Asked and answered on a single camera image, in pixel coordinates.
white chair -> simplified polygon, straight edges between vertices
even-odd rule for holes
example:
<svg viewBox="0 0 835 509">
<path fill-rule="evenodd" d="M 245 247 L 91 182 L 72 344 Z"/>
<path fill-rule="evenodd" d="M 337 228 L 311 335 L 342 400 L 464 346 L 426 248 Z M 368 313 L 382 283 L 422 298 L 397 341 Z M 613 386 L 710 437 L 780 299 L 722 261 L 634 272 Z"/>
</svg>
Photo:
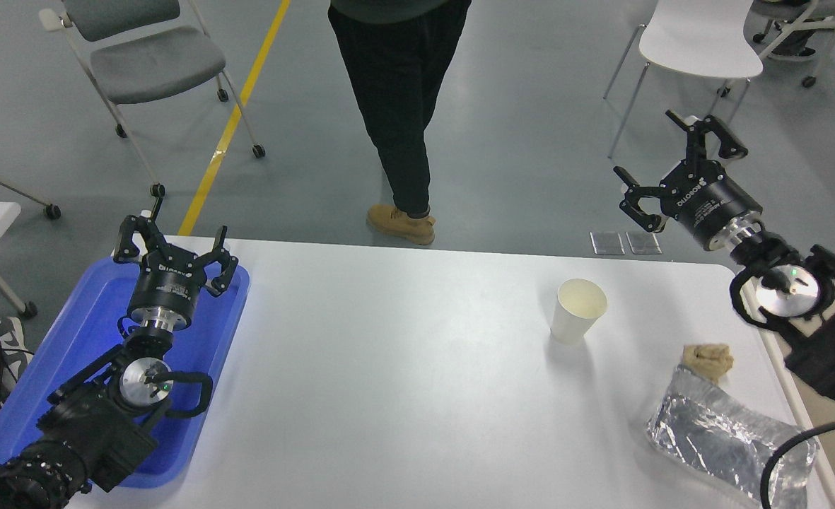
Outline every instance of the white chair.
<svg viewBox="0 0 835 509">
<path fill-rule="evenodd" d="M 266 155 L 263 147 L 255 141 L 245 116 L 245 108 L 226 72 L 226 56 L 210 40 L 197 4 L 194 0 L 187 2 L 193 8 L 203 32 L 188 25 L 160 29 L 152 35 L 95 49 L 90 53 L 90 62 L 81 57 L 78 45 L 67 30 L 69 27 L 74 26 L 81 37 L 90 42 L 103 41 L 143 26 L 160 27 L 161 23 L 180 16 L 178 0 L 62 0 L 66 12 L 55 13 L 52 9 L 39 12 L 41 23 L 48 32 L 65 33 L 75 58 L 78 58 L 90 83 L 116 120 L 117 134 L 132 142 L 150 174 L 153 180 L 150 194 L 155 197 L 165 196 L 165 187 L 159 183 L 132 131 L 127 128 L 119 104 L 165 99 L 197 87 L 211 78 L 216 78 L 217 97 L 224 102 L 229 97 L 219 78 L 222 74 L 248 129 L 253 154 L 256 158 Z"/>
<path fill-rule="evenodd" d="M 634 39 L 643 31 L 638 48 L 646 59 L 646 64 L 643 65 L 631 101 L 624 111 L 621 125 L 609 149 L 609 158 L 612 158 L 615 152 L 615 146 L 621 138 L 621 132 L 631 114 L 631 107 L 637 99 L 637 93 L 650 64 L 682 74 L 724 80 L 707 114 L 712 113 L 718 98 L 727 93 L 731 81 L 747 80 L 749 85 L 750 78 L 763 71 L 763 62 L 744 38 L 744 20 L 747 18 L 751 2 L 752 0 L 659 0 L 650 22 L 634 30 L 605 94 L 602 94 L 602 99 L 607 99 Z M 741 93 L 725 123 L 731 123 L 746 93 L 747 88 Z"/>
<path fill-rule="evenodd" d="M 773 49 L 781 45 L 793 32 L 801 30 L 831 30 L 833 35 L 825 43 L 815 58 L 812 70 L 801 80 L 801 85 L 810 88 L 816 84 L 816 76 L 827 62 L 831 49 L 835 45 L 835 0 L 810 0 L 802 6 L 786 6 L 778 2 L 766 2 L 765 0 L 754 0 L 750 11 L 766 17 L 766 28 L 763 32 L 753 36 L 753 41 L 759 44 L 769 34 L 769 28 L 773 23 L 783 23 L 782 32 L 773 39 L 769 45 L 760 52 L 760 59 L 769 56 Z"/>
</svg>

chair wheel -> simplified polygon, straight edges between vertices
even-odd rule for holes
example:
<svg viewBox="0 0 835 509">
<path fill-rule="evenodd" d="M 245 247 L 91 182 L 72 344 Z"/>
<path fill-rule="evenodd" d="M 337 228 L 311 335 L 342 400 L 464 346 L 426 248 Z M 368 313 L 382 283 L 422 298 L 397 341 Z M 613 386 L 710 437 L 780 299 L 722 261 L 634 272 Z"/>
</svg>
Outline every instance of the chair wheel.
<svg viewBox="0 0 835 509">
<path fill-rule="evenodd" d="M 43 213 L 46 215 L 48 219 L 59 219 L 62 217 L 62 210 L 59 210 L 58 205 L 53 205 L 52 203 L 46 207 L 43 207 Z"/>
<path fill-rule="evenodd" d="M 24 309 L 20 310 L 18 315 L 22 318 L 33 318 L 34 316 L 37 316 L 37 304 L 33 302 L 24 304 Z"/>
</svg>

person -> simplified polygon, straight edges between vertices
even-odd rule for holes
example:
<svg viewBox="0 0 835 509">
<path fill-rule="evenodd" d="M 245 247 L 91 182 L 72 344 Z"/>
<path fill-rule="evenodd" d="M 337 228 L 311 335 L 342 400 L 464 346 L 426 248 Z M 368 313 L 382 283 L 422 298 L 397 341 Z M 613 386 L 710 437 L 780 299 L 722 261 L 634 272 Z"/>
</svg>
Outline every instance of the person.
<svg viewBox="0 0 835 509">
<path fill-rule="evenodd" d="M 810 0 L 767 1 L 794 7 L 804 6 L 804 4 L 808 4 L 810 2 Z M 820 19 L 808 19 L 807 21 L 820 21 Z M 782 41 L 779 46 L 776 46 L 776 48 L 770 52 L 769 58 L 786 62 L 805 62 L 814 59 L 816 56 L 816 50 L 807 46 L 807 41 L 810 40 L 814 33 L 816 33 L 815 30 L 798 30 L 797 32 L 790 33 L 785 41 Z"/>
<path fill-rule="evenodd" d="M 471 0 L 330 0 L 329 22 L 392 188 L 394 205 L 370 207 L 368 222 L 417 245 L 436 238 L 424 130 L 469 6 Z"/>
</svg>

silver disc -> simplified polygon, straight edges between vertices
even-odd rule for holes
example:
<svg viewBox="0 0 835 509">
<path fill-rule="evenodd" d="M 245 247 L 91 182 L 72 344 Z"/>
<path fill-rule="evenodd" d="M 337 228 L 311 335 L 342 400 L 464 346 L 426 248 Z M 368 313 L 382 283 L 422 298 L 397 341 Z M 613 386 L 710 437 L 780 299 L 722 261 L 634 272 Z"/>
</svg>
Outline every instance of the silver disc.
<svg viewBox="0 0 835 509">
<path fill-rule="evenodd" d="M 147 377 L 168 373 L 169 367 L 159 358 L 139 358 L 129 364 L 122 373 L 122 380 L 119 384 L 119 392 L 122 397 L 134 406 L 150 406 L 159 403 L 169 395 L 172 389 L 171 382 L 145 383 Z"/>
<path fill-rule="evenodd" d="M 816 278 L 797 265 L 773 268 L 786 281 L 786 291 L 757 286 L 757 302 L 775 316 L 793 317 L 809 312 L 819 300 Z"/>
</svg>

blue tray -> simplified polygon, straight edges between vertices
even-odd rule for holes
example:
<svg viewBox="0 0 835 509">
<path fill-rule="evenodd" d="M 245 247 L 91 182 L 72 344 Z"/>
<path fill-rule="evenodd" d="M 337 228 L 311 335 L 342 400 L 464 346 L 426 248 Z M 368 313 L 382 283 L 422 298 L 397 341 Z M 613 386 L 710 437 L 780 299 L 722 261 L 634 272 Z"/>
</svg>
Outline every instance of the blue tray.
<svg viewBox="0 0 835 509">
<path fill-rule="evenodd" d="M 217 264 L 207 267 L 207 274 L 217 275 L 218 268 Z M 36 423 L 51 408 L 46 402 L 49 393 L 112 346 L 121 344 L 116 322 L 125 315 L 137 274 L 137 265 L 115 264 L 109 258 L 85 271 L 0 411 L 0 463 L 41 438 Z M 175 333 L 174 346 L 165 355 L 169 368 L 203 371 L 210 374 L 216 386 L 249 286 L 247 271 L 238 267 L 229 289 L 219 298 L 201 291 L 191 326 Z M 126 326 L 129 323 L 132 321 L 126 320 Z M 194 408 L 198 394 L 197 384 L 178 384 L 171 393 L 175 400 L 172 408 Z M 191 460 L 205 416 L 161 420 L 152 432 L 159 447 L 120 486 L 153 488 L 175 478 Z"/>
</svg>

